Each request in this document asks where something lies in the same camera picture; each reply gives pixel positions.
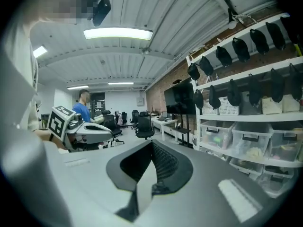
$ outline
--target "monitor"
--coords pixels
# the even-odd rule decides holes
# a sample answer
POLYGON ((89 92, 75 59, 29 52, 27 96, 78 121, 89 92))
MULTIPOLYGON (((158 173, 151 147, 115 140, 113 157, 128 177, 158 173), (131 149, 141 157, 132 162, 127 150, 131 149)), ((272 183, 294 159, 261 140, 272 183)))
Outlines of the monitor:
POLYGON ((196 114, 193 102, 194 90, 191 78, 164 91, 167 113, 170 114, 196 114))

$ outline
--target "corrugated metal ceiling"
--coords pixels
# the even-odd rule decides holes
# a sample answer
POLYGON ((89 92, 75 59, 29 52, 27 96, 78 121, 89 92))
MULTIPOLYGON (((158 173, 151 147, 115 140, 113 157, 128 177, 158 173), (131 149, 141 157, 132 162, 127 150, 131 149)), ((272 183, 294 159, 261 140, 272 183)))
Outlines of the corrugated metal ceiling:
MULTIPOLYGON (((31 32, 33 48, 43 44, 48 50, 38 58, 40 83, 59 78, 70 86, 136 80, 149 85, 176 56, 192 49, 194 42, 222 27, 227 19, 217 0, 110 1, 112 10, 101 27, 150 29, 154 32, 152 39, 86 40, 83 31, 93 28, 90 21, 78 25, 38 23, 31 32), (140 51, 146 47, 151 50, 149 55, 140 51)), ((249 0, 247 5, 235 0, 237 5, 238 1, 245 11, 269 0, 249 0)))

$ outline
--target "white desk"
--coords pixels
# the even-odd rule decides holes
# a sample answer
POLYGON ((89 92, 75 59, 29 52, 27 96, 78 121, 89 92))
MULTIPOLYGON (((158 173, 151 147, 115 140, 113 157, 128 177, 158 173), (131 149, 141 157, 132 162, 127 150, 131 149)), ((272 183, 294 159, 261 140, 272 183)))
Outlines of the white desk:
MULTIPOLYGON (((164 126, 167 125, 167 124, 172 124, 174 123, 175 124, 175 128, 177 127, 177 119, 174 119, 174 120, 167 120, 166 121, 159 121, 157 117, 152 117, 151 118, 151 121, 153 124, 158 124, 161 126, 160 128, 160 131, 162 133, 162 140, 165 141, 165 132, 164 132, 164 126)), ((175 141, 177 142, 178 141, 178 135, 177 135, 177 132, 175 131, 175 141)))

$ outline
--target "man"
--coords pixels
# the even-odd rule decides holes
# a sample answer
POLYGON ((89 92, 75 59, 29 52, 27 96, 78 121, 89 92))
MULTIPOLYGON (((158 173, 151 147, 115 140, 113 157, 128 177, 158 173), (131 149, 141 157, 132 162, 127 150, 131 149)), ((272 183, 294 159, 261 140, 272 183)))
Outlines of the man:
POLYGON ((90 94, 88 90, 82 89, 79 92, 79 102, 76 103, 72 109, 78 114, 81 114, 84 122, 92 122, 90 118, 89 109, 86 107, 86 103, 90 102, 90 94))
MULTIPOLYGON (((91 1, 26 0, 16 11, 4 32, 0 46, 13 66, 35 90, 38 82, 38 63, 33 55, 30 30, 39 21, 77 24, 81 18, 91 16, 91 1)), ((34 100, 28 105, 19 126, 34 132, 42 140, 50 139, 50 131, 39 130, 34 100)), ((53 137, 52 141, 57 147, 64 148, 56 137, 53 137)))

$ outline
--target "desk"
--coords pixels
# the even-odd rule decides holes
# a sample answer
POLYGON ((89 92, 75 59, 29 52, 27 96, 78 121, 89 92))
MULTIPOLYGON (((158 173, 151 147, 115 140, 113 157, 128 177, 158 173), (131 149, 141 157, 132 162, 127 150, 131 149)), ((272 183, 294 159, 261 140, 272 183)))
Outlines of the desk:
MULTIPOLYGON (((161 126, 161 133, 162 133, 162 140, 165 141, 165 132, 164 132, 164 126, 167 125, 167 124, 172 124, 174 123, 175 124, 175 128, 177 126, 177 119, 175 120, 167 120, 167 122, 165 121, 159 121, 157 117, 152 117, 151 118, 151 121, 153 124, 158 124, 161 126)), ((177 142, 178 141, 178 135, 177 135, 177 131, 175 131, 175 141, 177 142)))

